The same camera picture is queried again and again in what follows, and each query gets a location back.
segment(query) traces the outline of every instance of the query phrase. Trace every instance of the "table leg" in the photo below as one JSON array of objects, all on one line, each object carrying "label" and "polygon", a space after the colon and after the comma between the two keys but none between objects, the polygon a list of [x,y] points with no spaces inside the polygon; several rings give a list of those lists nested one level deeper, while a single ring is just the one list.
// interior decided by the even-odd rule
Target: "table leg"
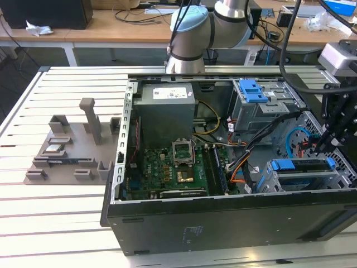
[{"label": "table leg", "polygon": [[66,56],[67,56],[67,59],[68,59],[69,66],[71,66],[71,67],[79,66],[79,61],[78,61],[78,59],[76,57],[76,54],[74,52],[73,44],[68,43],[63,47],[63,49],[66,52]]},{"label": "table leg", "polygon": [[110,52],[110,58],[112,61],[116,61],[117,58],[115,57],[115,50],[114,49],[109,49]]},{"label": "table leg", "polygon": [[12,60],[17,60],[17,53],[15,52],[15,47],[5,46],[2,48],[7,55],[10,56]]},{"label": "table leg", "polygon": [[244,66],[253,66],[260,50],[260,46],[250,46],[245,57]]}]

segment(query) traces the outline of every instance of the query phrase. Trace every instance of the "computer case side panel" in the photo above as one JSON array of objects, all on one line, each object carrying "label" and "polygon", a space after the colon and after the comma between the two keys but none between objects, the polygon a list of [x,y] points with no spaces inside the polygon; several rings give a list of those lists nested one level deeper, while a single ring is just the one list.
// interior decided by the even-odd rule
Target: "computer case side panel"
[{"label": "computer case side panel", "polygon": [[324,241],[357,221],[357,192],[116,204],[108,221],[127,256]]}]

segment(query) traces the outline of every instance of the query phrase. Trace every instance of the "motherboard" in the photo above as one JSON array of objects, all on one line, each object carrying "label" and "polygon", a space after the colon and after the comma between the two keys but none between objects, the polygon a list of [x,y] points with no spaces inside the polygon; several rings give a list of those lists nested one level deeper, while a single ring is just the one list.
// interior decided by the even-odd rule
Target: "motherboard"
[{"label": "motherboard", "polygon": [[142,166],[131,168],[128,200],[204,197],[228,192],[225,147],[193,146],[176,141],[172,147],[145,149]]}]

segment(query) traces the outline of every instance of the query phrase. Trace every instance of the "chip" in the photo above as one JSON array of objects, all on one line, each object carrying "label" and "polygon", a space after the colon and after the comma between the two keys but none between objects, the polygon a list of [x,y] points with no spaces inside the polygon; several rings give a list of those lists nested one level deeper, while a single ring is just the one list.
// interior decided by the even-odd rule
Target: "chip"
[{"label": "chip", "polygon": [[193,183],[194,170],[193,167],[178,167],[176,169],[178,183]]}]

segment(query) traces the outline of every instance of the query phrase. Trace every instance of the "label sticker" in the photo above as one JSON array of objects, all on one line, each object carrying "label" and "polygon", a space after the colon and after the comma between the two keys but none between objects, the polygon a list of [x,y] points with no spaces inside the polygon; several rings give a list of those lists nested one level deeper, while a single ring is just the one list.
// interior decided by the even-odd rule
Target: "label sticker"
[{"label": "label sticker", "polygon": [[244,186],[244,190],[247,194],[251,194],[252,193],[252,189],[251,187],[248,186],[248,184],[245,184]]},{"label": "label sticker", "polygon": [[250,173],[251,173],[251,174],[260,173],[260,171],[259,171],[259,166],[254,166],[254,167],[253,167],[253,170],[252,170]]},{"label": "label sticker", "polygon": [[273,96],[273,97],[275,97],[274,92],[263,92],[263,94],[264,94],[265,96]]},{"label": "label sticker", "polygon": [[229,132],[234,132],[234,124],[228,123],[228,131]]},{"label": "label sticker", "polygon": [[153,99],[187,99],[186,88],[155,88]]}]

